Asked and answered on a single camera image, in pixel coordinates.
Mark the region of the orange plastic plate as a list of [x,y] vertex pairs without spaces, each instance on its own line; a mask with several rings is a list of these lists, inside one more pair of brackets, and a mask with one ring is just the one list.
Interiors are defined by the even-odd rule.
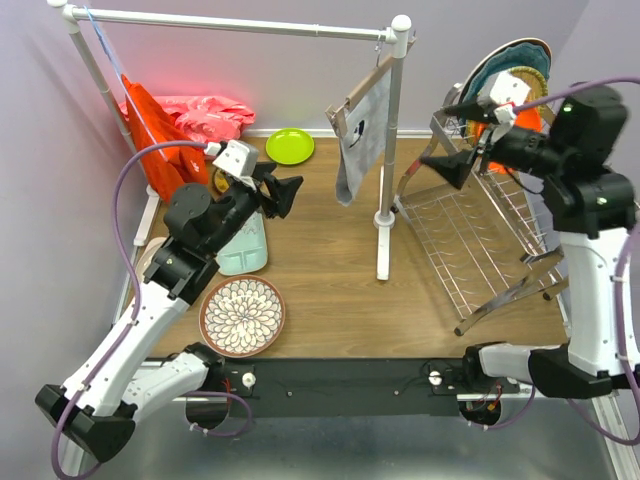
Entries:
[[[537,109],[526,110],[517,115],[515,125],[525,129],[533,130],[535,132],[541,132],[543,130],[543,120]],[[469,120],[466,124],[467,136],[470,139],[472,145],[475,145],[480,138],[486,125]],[[488,170],[492,173],[507,174],[512,173],[513,170],[504,167],[496,162],[490,162]]]

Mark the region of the woven bamboo plate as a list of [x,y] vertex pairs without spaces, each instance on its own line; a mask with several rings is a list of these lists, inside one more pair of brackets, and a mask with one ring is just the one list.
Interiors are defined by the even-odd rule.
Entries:
[[529,93],[525,102],[530,103],[548,95],[548,84],[544,75],[533,67],[516,66],[509,73],[522,80],[528,87]]

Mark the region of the brown rim floral plate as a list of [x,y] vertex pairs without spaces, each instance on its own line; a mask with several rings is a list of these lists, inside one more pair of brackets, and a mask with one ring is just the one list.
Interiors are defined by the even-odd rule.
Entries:
[[269,348],[282,332],[285,302],[278,289],[254,275],[225,279],[206,294],[199,312],[204,343],[228,358],[247,358]]

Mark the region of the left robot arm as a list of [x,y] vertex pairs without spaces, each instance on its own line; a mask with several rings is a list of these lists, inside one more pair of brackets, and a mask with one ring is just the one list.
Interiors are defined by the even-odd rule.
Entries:
[[200,183],[179,187],[164,216],[169,236],[145,270],[138,293],[94,353],[62,384],[41,388],[35,403],[55,427],[100,463],[114,458],[142,419],[187,392],[214,393],[219,358],[189,346],[158,372],[134,374],[168,327],[180,319],[217,273],[216,257],[256,212],[284,218],[303,179],[278,179],[260,162],[247,181],[219,198]]

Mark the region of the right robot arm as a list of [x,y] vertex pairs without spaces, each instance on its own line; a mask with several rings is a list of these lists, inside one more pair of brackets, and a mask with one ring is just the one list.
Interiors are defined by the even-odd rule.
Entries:
[[474,392],[496,377],[570,400],[639,388],[627,272],[639,231],[635,192],[627,177],[607,165],[628,111],[610,80],[575,84],[557,100],[560,108],[545,133],[516,125],[516,115],[533,108],[527,100],[477,97],[444,106],[444,116],[483,123],[482,136],[469,151],[421,158],[454,188],[463,186],[476,163],[488,161],[540,179],[568,266],[568,341],[470,347],[459,371],[462,384]]

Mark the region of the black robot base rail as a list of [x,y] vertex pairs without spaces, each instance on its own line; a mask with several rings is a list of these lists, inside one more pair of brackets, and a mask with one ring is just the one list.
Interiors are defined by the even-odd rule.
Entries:
[[460,359],[219,360],[204,391],[229,391],[256,418],[389,415],[456,416],[459,402],[505,398],[514,380],[467,374]]

